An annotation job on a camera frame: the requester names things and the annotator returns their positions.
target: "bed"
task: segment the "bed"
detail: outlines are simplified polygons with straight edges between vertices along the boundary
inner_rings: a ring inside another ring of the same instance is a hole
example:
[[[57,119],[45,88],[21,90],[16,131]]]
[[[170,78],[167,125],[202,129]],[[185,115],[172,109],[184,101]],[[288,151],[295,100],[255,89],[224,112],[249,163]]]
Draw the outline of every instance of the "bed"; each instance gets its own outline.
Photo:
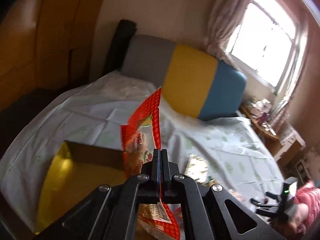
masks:
[[[208,175],[237,190],[252,211],[251,197],[262,201],[265,191],[280,192],[283,177],[276,162],[250,120],[235,115],[245,86],[242,74],[190,47],[137,35],[120,71],[57,97],[1,159],[1,192],[32,231],[42,184],[60,144],[121,150],[120,126],[159,86],[161,146],[180,171],[190,154],[207,159]]]

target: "white bed sheet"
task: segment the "white bed sheet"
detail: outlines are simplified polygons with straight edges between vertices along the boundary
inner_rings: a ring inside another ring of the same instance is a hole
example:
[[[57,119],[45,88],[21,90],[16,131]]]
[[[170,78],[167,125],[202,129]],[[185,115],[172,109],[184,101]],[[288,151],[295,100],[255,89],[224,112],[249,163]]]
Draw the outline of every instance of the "white bed sheet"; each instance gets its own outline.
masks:
[[[12,142],[0,161],[1,192],[34,231],[42,183],[64,140],[121,150],[120,125],[155,91],[153,84],[109,73],[57,97]],[[176,113],[161,99],[162,148],[185,170],[190,154],[209,162],[208,174],[247,200],[278,193],[283,177],[271,154],[243,117],[209,122]],[[246,206],[254,207],[247,201]]]

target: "plastic food package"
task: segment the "plastic food package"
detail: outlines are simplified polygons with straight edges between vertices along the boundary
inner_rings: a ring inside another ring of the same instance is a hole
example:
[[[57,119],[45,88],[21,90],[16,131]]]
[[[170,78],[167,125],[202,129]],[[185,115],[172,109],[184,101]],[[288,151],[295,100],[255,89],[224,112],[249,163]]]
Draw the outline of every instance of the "plastic food package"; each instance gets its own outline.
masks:
[[[204,184],[208,176],[208,162],[198,155],[191,154],[185,175],[199,184]]]
[[[124,166],[127,176],[141,172],[142,165],[152,161],[153,150],[160,149],[159,103],[161,89],[148,97],[131,115],[128,125],[121,126]],[[140,225],[160,240],[180,239],[180,229],[167,204],[141,204]]]
[[[204,183],[204,185],[207,186],[207,187],[211,187],[213,184],[219,184],[218,180],[216,178],[208,176],[207,180]]]

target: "window frame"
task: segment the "window frame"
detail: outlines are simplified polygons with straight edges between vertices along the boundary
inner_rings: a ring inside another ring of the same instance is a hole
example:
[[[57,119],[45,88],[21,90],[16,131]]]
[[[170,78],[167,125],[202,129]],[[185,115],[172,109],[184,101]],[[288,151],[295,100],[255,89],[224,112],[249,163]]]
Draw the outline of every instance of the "window frame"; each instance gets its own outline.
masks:
[[[281,25],[279,25],[279,23],[259,4],[257,3],[256,1],[254,0],[250,0],[250,2],[248,3],[248,5],[250,3],[252,3],[253,5],[257,6],[258,9],[260,9],[265,15],[267,15],[270,20],[278,25],[283,31],[284,33],[288,36],[289,40],[291,41],[292,43],[292,46],[291,46],[291,49],[290,49],[290,52],[289,52],[289,55],[288,55],[288,59],[287,59],[287,62],[285,64],[285,67],[284,67],[284,70],[282,71],[282,74],[281,74],[281,77],[277,83],[276,86],[272,86],[268,81],[266,81],[265,79],[263,79],[263,77],[261,77],[260,75],[258,75],[258,72],[254,69],[252,69],[250,66],[248,66],[246,63],[242,62],[239,58],[235,57],[232,55],[232,51],[233,51],[233,48],[236,44],[236,41],[235,43],[233,44],[232,46],[232,49],[231,51],[229,52],[229,55],[230,57],[235,60],[236,62],[237,61],[240,61],[241,64],[237,64],[240,69],[244,70],[245,72],[247,72],[248,74],[250,74],[252,77],[254,77],[258,82],[260,82],[261,84],[263,84],[264,86],[268,87],[273,93],[276,93],[276,92],[279,92],[281,91],[282,87],[284,86],[285,82],[287,81],[288,79],[288,76],[290,74],[290,71],[293,67],[293,65],[296,63],[296,58],[299,54],[299,52],[297,51],[298,50],[298,45],[299,45],[299,42],[300,42],[300,38],[301,38],[301,31],[300,31],[300,25],[298,24],[297,21],[295,21],[294,18],[292,18],[290,16],[290,13],[287,12],[286,8],[284,8],[282,6],[282,2],[279,2],[279,0],[275,0],[285,11],[286,13],[288,14],[288,16],[291,18],[291,20],[293,21],[295,27],[296,27],[296,32],[295,32],[295,37],[292,39],[290,38],[290,36],[288,35],[288,33],[286,31],[284,31],[284,29],[281,27]],[[236,40],[238,39],[238,36],[239,36],[239,33],[241,31],[241,27],[242,27],[242,23],[243,23],[243,19],[244,19],[244,15],[242,17],[242,20],[241,22],[239,23],[240,25],[240,30],[238,32],[238,35],[237,35],[237,38]]]

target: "yellow box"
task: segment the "yellow box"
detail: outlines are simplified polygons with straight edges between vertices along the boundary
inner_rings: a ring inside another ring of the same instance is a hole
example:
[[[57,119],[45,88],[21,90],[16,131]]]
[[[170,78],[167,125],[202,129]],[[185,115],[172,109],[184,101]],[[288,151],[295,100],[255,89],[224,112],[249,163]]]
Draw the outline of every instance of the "yellow box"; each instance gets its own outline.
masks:
[[[126,181],[122,151],[63,142],[44,180],[36,221],[41,232],[96,187]]]

